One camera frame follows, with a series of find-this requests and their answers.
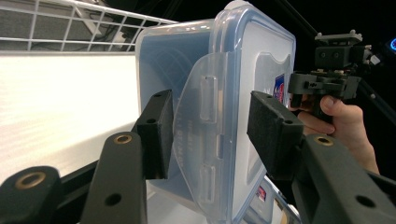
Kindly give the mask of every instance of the white metal rack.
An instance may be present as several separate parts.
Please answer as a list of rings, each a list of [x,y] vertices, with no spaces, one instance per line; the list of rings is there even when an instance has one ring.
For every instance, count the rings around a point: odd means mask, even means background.
[[[176,23],[79,0],[0,0],[0,50],[134,51],[146,27]]]

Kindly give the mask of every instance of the transparent plastic container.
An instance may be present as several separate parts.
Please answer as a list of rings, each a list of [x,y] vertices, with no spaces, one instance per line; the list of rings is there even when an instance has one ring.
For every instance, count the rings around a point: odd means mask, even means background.
[[[155,190],[209,223],[239,223],[266,173],[247,135],[250,93],[287,105],[294,53],[294,36],[244,1],[214,20],[145,29],[136,40],[140,106],[172,89],[175,107],[169,179],[150,181]]]

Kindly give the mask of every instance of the mounting hole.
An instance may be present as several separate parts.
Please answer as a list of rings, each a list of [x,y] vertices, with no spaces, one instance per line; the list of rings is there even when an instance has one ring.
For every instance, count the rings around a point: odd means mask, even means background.
[[[30,189],[43,182],[45,178],[46,174],[44,172],[32,172],[21,176],[15,183],[15,187],[17,189]]]
[[[121,201],[121,195],[118,194],[118,193],[114,193],[114,194],[108,196],[108,197],[105,199],[105,205],[107,205],[107,206],[114,206],[114,205],[116,205],[117,203],[119,203],[120,201]]]
[[[127,144],[132,141],[132,136],[128,134],[119,135],[114,139],[115,144]]]
[[[330,140],[330,139],[328,139],[328,138],[326,138],[326,137],[323,137],[323,136],[316,137],[316,138],[315,138],[315,141],[316,141],[317,143],[319,143],[319,144],[325,146],[325,147],[330,147],[330,146],[332,146],[332,144],[333,144],[332,140]]]
[[[146,120],[146,123],[155,123],[155,121],[157,121],[156,119],[148,119]]]
[[[375,207],[375,203],[374,203],[371,199],[369,199],[369,198],[367,198],[367,197],[358,195],[358,196],[356,196],[356,200],[357,200],[360,204],[362,204],[362,205],[364,205],[364,206],[366,206],[366,207],[371,207],[371,208],[374,208],[374,207]]]

